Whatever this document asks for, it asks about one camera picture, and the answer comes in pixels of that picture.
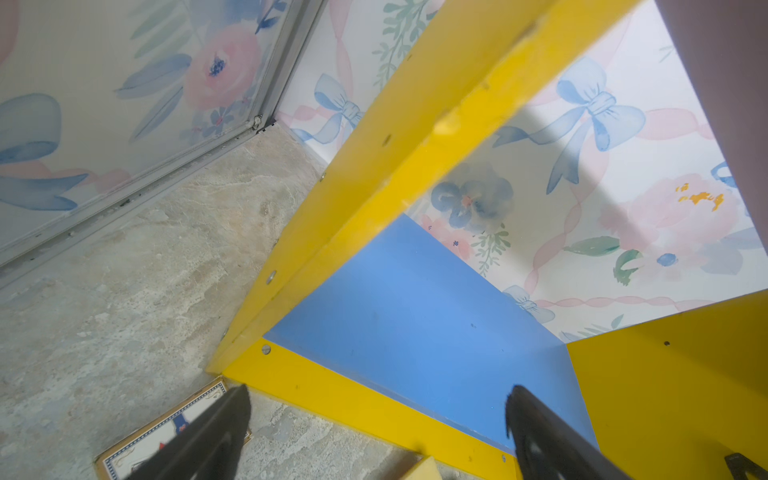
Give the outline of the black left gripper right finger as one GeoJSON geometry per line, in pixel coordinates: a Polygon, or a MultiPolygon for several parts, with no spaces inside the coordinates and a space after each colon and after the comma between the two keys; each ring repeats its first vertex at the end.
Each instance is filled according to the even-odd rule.
{"type": "Polygon", "coordinates": [[[506,399],[505,423],[524,479],[628,477],[522,385],[506,399]]]}

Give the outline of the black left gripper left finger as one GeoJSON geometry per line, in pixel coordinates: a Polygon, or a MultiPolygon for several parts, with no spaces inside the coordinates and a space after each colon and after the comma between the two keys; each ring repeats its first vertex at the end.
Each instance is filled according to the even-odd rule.
{"type": "Polygon", "coordinates": [[[132,479],[233,479],[251,417],[248,389],[227,391],[130,477],[132,479]]]}

